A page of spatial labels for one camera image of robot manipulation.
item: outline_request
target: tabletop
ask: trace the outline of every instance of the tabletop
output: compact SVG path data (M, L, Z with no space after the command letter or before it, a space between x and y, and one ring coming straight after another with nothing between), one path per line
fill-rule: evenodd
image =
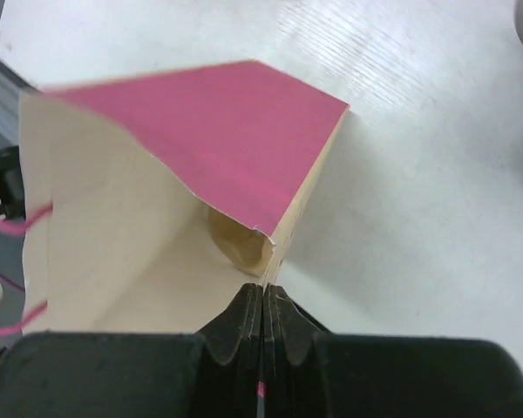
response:
M6 0L37 87L257 58L351 105L278 284L333 331L493 340L523 367L513 0Z

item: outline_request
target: pink paper bag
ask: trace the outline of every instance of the pink paper bag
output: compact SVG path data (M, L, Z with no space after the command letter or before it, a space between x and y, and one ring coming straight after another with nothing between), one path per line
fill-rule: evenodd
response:
M25 332L194 332L274 282L347 109L256 61L24 95Z

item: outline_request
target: table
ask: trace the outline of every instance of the table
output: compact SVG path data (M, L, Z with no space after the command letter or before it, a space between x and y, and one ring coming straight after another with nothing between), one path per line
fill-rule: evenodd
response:
M37 87L255 57L351 104L278 284L343 333L503 345L523 367L513 1L7 0Z

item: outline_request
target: black device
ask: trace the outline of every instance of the black device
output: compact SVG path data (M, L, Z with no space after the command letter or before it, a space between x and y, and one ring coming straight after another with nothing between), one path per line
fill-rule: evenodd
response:
M523 375L491 342L333 334L254 284L196 334L23 338L0 418L255 417L259 388L267 417L523 418Z

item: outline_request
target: white surface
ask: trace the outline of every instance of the white surface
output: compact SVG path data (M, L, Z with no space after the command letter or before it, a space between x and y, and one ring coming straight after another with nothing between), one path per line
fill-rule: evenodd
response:
M6 0L38 86L256 57L351 103L280 282L331 329L486 338L523 367L513 1Z

